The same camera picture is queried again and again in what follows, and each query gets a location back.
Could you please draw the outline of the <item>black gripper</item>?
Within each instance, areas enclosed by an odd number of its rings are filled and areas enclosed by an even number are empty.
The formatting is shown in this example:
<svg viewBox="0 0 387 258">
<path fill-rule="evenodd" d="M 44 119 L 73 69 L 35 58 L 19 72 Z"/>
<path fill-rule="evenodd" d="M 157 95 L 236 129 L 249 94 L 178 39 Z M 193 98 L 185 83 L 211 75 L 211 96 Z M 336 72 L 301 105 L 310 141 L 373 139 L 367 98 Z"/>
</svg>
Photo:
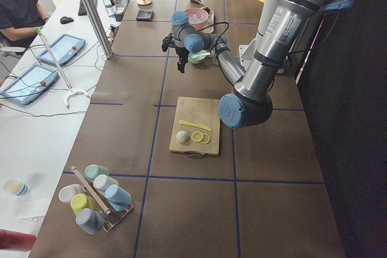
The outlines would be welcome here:
<svg viewBox="0 0 387 258">
<path fill-rule="evenodd" d="M 177 44 L 174 40 L 174 35 L 169 33 L 166 37 L 163 38 L 161 49 L 163 52 L 166 52 L 168 48 L 173 48 L 177 55 L 179 56 L 179 61 L 177 67 L 179 72 L 185 73 L 186 62 L 188 62 L 189 51 L 184 47 L 184 45 Z"/>
</svg>

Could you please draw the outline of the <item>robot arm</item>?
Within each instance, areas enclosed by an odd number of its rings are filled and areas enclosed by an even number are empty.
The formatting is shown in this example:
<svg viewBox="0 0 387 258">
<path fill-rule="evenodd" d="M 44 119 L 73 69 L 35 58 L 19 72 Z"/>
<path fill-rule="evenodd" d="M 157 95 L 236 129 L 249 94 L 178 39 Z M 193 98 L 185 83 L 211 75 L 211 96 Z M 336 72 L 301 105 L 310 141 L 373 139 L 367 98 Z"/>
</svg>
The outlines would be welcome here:
<svg viewBox="0 0 387 258">
<path fill-rule="evenodd" d="M 220 100 L 221 121 L 232 129 L 261 124 L 273 110 L 268 87 L 308 18 L 347 9 L 353 4 L 354 0 L 266 0 L 247 68 L 233 56 L 219 34 L 199 32 L 189 25 L 184 11 L 173 13 L 172 32 L 163 39 L 161 49 L 175 49 L 181 73 L 190 53 L 210 52 L 233 85 L 232 93 Z"/>
</svg>

